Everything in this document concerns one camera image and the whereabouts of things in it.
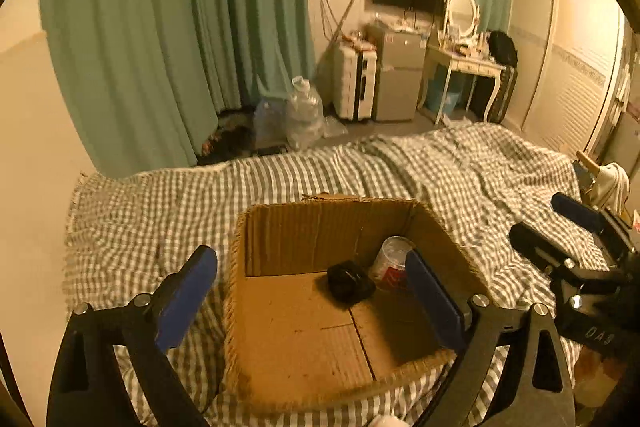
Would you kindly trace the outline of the blue bin under table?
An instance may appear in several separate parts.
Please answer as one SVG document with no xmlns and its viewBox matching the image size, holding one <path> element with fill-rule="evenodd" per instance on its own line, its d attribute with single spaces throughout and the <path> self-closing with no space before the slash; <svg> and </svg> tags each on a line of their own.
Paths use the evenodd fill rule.
<svg viewBox="0 0 640 427">
<path fill-rule="evenodd" d="M 442 115 L 450 116 L 460 102 L 462 84 L 457 78 L 451 77 L 446 95 L 444 95 L 444 87 L 444 78 L 434 78 L 428 83 L 426 107 L 434 114 L 442 108 Z"/>
</svg>

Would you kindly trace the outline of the brown cardboard box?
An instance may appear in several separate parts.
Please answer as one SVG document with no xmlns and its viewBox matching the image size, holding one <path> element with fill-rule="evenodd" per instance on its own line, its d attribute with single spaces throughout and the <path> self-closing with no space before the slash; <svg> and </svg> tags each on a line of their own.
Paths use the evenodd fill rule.
<svg viewBox="0 0 640 427">
<path fill-rule="evenodd" d="M 322 194 L 257 205 L 236 221 L 224 300 L 224 387 L 258 417 L 342 407 L 454 358 L 434 307 L 401 281 L 348 303 L 329 269 L 370 269 L 386 239 L 416 247 L 451 294 L 485 290 L 477 264 L 420 202 Z"/>
</svg>

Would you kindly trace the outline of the large clear water jug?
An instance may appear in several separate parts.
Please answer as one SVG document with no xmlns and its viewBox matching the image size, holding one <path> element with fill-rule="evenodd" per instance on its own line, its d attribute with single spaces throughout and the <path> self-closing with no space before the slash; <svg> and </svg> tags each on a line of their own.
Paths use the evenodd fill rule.
<svg viewBox="0 0 640 427">
<path fill-rule="evenodd" d="M 292 91 L 286 101 L 285 132 L 293 150 L 306 150 L 322 138 L 324 129 L 323 102 L 312 83 L 297 76 L 292 79 Z"/>
</svg>

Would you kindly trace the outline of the white suitcase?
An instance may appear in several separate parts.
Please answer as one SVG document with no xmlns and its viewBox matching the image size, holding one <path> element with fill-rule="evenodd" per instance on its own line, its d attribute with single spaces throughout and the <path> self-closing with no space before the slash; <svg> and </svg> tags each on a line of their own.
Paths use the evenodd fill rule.
<svg viewBox="0 0 640 427">
<path fill-rule="evenodd" d="M 370 42 L 342 43 L 333 52 L 333 106 L 338 118 L 372 117 L 378 54 Z"/>
</svg>

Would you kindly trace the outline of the green curtain left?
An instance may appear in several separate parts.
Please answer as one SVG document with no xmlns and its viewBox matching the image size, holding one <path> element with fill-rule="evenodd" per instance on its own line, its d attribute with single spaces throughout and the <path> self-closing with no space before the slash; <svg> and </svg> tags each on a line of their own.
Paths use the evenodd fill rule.
<svg viewBox="0 0 640 427">
<path fill-rule="evenodd" d="M 39 0 L 94 168 L 189 167 L 220 114 L 314 71 L 307 0 Z"/>
</svg>

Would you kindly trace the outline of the dark pile on floor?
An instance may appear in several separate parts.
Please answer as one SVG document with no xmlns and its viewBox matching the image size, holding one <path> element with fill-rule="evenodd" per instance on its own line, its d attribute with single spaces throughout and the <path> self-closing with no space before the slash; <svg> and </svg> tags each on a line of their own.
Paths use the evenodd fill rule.
<svg viewBox="0 0 640 427">
<path fill-rule="evenodd" d="M 221 164 L 222 162 L 250 157 L 279 154 L 285 146 L 257 150 L 254 137 L 254 107 L 228 110 L 218 118 L 218 127 L 202 144 L 196 156 L 198 167 Z"/>
</svg>

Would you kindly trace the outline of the white cloth on chair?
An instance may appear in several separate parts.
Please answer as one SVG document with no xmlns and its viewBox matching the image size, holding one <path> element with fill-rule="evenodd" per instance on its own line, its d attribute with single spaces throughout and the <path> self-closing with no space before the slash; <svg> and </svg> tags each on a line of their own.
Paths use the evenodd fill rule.
<svg viewBox="0 0 640 427">
<path fill-rule="evenodd" d="M 589 193 L 590 204 L 599 209 L 611 209 L 621 215 L 630 191 L 630 182 L 625 169 L 617 162 L 599 166 L 588 160 L 585 167 L 594 181 Z"/>
</svg>

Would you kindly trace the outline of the small black object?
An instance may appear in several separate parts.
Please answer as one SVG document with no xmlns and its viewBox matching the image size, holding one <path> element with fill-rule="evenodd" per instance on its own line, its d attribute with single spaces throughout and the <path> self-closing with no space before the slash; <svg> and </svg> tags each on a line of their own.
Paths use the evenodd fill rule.
<svg viewBox="0 0 640 427">
<path fill-rule="evenodd" d="M 331 265 L 326 278 L 331 296 L 346 307 L 370 298 L 376 289 L 367 272 L 352 260 Z"/>
</svg>

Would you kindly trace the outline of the white wardrobe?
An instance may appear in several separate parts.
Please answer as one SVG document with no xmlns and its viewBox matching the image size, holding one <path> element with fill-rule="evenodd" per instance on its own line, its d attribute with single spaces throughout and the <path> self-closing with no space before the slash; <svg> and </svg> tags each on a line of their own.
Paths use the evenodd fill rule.
<svg viewBox="0 0 640 427">
<path fill-rule="evenodd" d="M 616 0 L 512 0 L 518 79 L 503 124 L 551 150 L 592 152 L 616 91 L 624 30 Z"/>
</svg>

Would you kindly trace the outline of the black bag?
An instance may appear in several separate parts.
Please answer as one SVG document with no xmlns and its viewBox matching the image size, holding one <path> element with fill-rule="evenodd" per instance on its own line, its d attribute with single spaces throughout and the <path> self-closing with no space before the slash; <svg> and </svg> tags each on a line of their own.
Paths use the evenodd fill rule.
<svg viewBox="0 0 640 427">
<path fill-rule="evenodd" d="M 487 39 L 489 53 L 502 66 L 518 67 L 518 51 L 514 42 L 505 32 L 493 30 Z"/>
</svg>

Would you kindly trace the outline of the green checkered bed quilt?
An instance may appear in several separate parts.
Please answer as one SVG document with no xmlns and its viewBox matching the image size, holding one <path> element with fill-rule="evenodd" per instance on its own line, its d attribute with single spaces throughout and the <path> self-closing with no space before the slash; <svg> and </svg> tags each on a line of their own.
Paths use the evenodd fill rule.
<svg viewBox="0 0 640 427">
<path fill-rule="evenodd" d="M 563 154 L 498 124 L 165 169 L 77 184 L 66 228 L 70 308 L 126 305 L 216 251 L 216 282 L 168 359 L 213 426 L 362 426 L 415 421 L 451 369 L 411 291 L 343 310 L 326 269 L 372 265 L 385 239 L 416 245 L 447 291 L 496 306 L 552 306 L 547 277 L 512 248 L 525 222 L 578 265 L 606 262 L 552 210 L 579 194 Z"/>
</svg>

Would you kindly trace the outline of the red white can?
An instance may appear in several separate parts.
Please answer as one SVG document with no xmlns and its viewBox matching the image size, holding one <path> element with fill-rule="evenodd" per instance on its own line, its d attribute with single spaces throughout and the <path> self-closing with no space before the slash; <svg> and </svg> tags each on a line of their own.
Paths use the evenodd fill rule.
<svg viewBox="0 0 640 427">
<path fill-rule="evenodd" d="M 404 236 L 387 237 L 369 269 L 375 285 L 390 291 L 404 291 L 408 287 L 406 259 L 413 248 L 414 244 Z"/>
</svg>

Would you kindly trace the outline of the silver mini fridge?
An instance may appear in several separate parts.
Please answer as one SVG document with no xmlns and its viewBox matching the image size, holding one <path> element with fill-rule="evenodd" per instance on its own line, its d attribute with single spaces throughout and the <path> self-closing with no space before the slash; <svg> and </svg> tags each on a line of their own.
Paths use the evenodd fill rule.
<svg viewBox="0 0 640 427">
<path fill-rule="evenodd" d="M 369 24 L 366 36 L 375 45 L 376 80 L 373 119 L 378 122 L 413 120 L 422 86 L 426 41 L 410 32 Z"/>
</svg>

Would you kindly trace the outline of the white oval vanity mirror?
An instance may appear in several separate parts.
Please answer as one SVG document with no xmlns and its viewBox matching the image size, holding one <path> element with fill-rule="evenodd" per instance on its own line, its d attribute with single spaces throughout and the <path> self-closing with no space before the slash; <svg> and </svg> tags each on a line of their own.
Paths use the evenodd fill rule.
<svg viewBox="0 0 640 427">
<path fill-rule="evenodd" d="M 465 42 L 477 35 L 480 7 L 475 0 L 449 0 L 445 16 L 445 32 L 454 43 Z"/>
</svg>

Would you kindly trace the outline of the white dressing table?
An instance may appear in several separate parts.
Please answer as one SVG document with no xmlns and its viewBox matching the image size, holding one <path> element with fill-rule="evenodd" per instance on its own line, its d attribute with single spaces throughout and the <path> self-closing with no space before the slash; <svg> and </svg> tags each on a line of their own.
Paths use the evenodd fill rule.
<svg viewBox="0 0 640 427">
<path fill-rule="evenodd" d="M 428 116 L 432 118 L 436 127 L 445 122 L 447 115 L 442 115 L 442 108 L 434 114 L 426 107 L 426 94 L 428 83 L 434 78 L 444 78 L 444 95 L 447 93 L 449 79 L 457 78 L 462 84 L 460 102 L 464 102 L 464 111 L 471 109 L 474 95 L 481 83 L 488 84 L 488 99 L 480 112 L 482 121 L 488 122 L 491 107 L 498 98 L 502 85 L 502 76 L 506 68 L 493 60 L 473 58 L 460 53 L 446 50 L 440 46 L 429 44 L 426 47 L 423 65 L 423 87 L 419 107 L 424 108 Z"/>
</svg>

